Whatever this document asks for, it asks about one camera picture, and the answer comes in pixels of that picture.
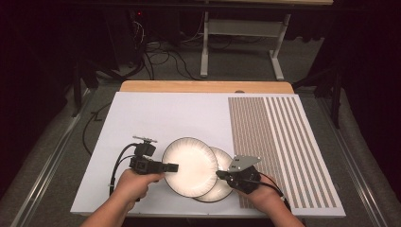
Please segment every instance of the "human hand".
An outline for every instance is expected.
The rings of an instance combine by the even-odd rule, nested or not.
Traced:
[[[131,168],[124,170],[112,193],[113,198],[119,198],[127,204],[128,211],[135,205],[137,199],[142,199],[148,192],[148,185],[162,180],[165,173],[139,175]]]
[[[263,174],[260,174],[260,177],[260,182],[274,185],[273,178],[268,178]],[[250,194],[245,194],[241,191],[237,192],[242,197],[248,199],[256,209],[267,215],[271,213],[271,209],[276,206],[277,202],[280,204],[283,203],[280,196],[274,189],[263,185],[259,185],[256,190]]]

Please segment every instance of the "wrist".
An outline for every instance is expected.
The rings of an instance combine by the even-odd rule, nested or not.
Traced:
[[[135,201],[126,199],[124,196],[118,195],[118,193],[115,192],[109,197],[109,201],[114,203],[116,206],[121,207],[121,209],[126,213],[128,213],[135,205]]]

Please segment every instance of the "striped panel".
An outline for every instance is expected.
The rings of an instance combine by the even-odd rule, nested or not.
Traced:
[[[261,157],[256,168],[276,179],[293,208],[340,206],[297,96],[229,97],[228,101],[235,155]],[[241,208],[252,208],[240,199]]]

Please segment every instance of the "black cable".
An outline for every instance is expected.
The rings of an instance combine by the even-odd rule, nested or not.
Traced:
[[[99,113],[105,109],[106,107],[110,106],[112,104],[112,102],[107,103],[106,105],[102,106],[100,109],[98,109],[95,112],[91,112],[92,116],[91,118],[89,118],[88,122],[86,122],[85,128],[83,128],[82,131],[82,144],[85,147],[86,152],[89,154],[89,156],[92,156],[92,152],[89,150],[88,146],[86,145],[85,142],[85,134],[86,134],[86,130],[88,129],[89,123],[92,122],[93,119],[95,119],[95,121],[101,121],[101,119],[97,118]]]
[[[247,182],[247,183],[256,183],[256,184],[259,184],[259,185],[263,185],[263,186],[272,188],[274,191],[277,192],[278,196],[279,196],[280,199],[283,201],[283,203],[284,203],[284,205],[286,206],[286,208],[287,208],[289,211],[291,211],[291,207],[290,207],[290,205],[289,205],[289,202],[288,202],[287,198],[284,196],[284,193],[283,193],[283,191],[281,191],[280,187],[274,182],[274,180],[273,180],[272,178],[268,177],[267,175],[265,175],[265,174],[263,174],[263,173],[261,173],[261,172],[259,172],[259,173],[262,174],[263,176],[267,177],[269,180],[271,180],[271,182],[272,182],[274,185],[271,185],[271,184],[269,184],[269,183],[258,182],[258,181],[246,180],[246,179],[243,179],[243,180],[241,180],[241,181],[242,181],[242,182]]]
[[[151,70],[151,74],[149,74],[149,79],[150,80],[154,80],[154,71],[153,71],[153,65],[152,65],[152,63],[151,63],[151,61],[150,61],[150,57],[149,57],[149,55],[148,55],[148,53],[145,51],[145,56],[147,57],[147,59],[148,59],[148,61],[149,61],[149,64],[150,64],[150,70]]]
[[[183,68],[185,69],[186,73],[188,74],[188,76],[189,76],[190,78],[192,78],[193,80],[202,80],[202,79],[194,78],[194,77],[191,75],[191,73],[188,71],[188,68],[186,67],[186,62],[185,62],[185,60],[183,59],[183,57],[180,55],[180,53],[178,53],[178,52],[175,51],[175,50],[170,50],[170,51],[173,52],[173,53],[175,53],[176,55],[178,55],[178,57],[180,58],[180,60],[183,62]]]
[[[278,189],[277,187],[275,187],[274,185],[271,185],[271,184],[269,184],[269,183],[263,183],[263,182],[252,181],[252,180],[246,180],[246,179],[241,179],[240,181],[246,182],[246,183],[256,183],[256,184],[259,184],[259,185],[263,185],[263,186],[272,188],[272,189],[274,189],[274,191],[277,192],[277,194],[278,194],[280,197],[283,197],[283,196],[284,196],[283,192],[282,192],[280,189]]]
[[[114,183],[115,183],[115,172],[118,169],[118,166],[120,166],[121,164],[121,157],[124,155],[125,151],[127,151],[128,148],[135,146],[136,147],[137,144],[128,144],[126,147],[123,148],[123,150],[121,151],[120,155],[117,158],[117,161],[115,161],[115,165],[114,165],[114,169],[113,169],[113,173],[112,173],[112,178],[110,179],[110,196],[112,195],[112,193],[114,192]]]

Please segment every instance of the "white plate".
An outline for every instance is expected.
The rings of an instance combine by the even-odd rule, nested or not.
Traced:
[[[219,148],[210,147],[210,149],[215,153],[215,156],[218,159],[218,170],[227,171],[230,163],[233,161],[231,156]],[[196,197],[195,200],[204,202],[221,201],[230,195],[232,191],[233,188],[231,188],[226,181],[218,178],[218,181],[212,190],[203,196]]]
[[[163,163],[178,164],[178,172],[167,172],[168,185],[185,197],[199,197],[209,192],[218,176],[218,160],[214,152],[201,140],[181,138],[171,143]]]

